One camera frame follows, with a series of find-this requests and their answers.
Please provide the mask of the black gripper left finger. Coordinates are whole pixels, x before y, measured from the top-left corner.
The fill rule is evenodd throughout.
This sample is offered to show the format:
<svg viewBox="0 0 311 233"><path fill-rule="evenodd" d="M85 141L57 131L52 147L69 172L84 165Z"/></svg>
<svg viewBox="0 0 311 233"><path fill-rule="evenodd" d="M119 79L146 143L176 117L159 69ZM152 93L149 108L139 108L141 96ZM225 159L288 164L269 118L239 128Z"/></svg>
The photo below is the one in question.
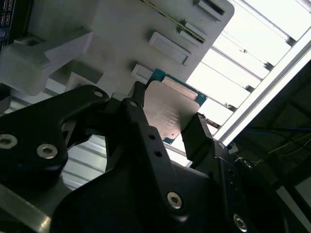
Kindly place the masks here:
<svg viewBox="0 0 311 233"><path fill-rule="evenodd" d="M92 134L102 135L110 164L107 172L132 165L147 180L166 220L185 221L183 192L158 130L147 122L144 97L145 85L140 82L121 101L84 85L2 116L1 182L50 187L68 161L68 149Z"/></svg>

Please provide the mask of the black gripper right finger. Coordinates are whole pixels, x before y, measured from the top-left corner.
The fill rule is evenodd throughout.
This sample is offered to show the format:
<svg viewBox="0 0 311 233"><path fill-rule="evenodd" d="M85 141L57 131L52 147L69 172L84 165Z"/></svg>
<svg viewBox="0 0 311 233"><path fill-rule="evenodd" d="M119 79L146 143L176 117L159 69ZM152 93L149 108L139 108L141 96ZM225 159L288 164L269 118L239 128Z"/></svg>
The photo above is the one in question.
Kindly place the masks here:
<svg viewBox="0 0 311 233"><path fill-rule="evenodd" d="M246 159L231 158L212 138L205 117L196 113L182 131L191 168L211 180L213 233L287 233L289 225L276 195Z"/></svg>

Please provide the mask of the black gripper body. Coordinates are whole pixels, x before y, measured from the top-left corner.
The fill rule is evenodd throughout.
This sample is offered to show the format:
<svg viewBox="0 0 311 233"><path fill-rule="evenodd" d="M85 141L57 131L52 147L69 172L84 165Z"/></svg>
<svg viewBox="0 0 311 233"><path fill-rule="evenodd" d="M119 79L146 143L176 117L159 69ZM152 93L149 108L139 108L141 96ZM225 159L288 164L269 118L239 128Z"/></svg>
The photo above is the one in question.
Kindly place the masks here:
<svg viewBox="0 0 311 233"><path fill-rule="evenodd" d="M173 163L188 217L173 225L147 180L122 165L68 194L52 216L53 233L227 233L217 188L205 174Z"/></svg>

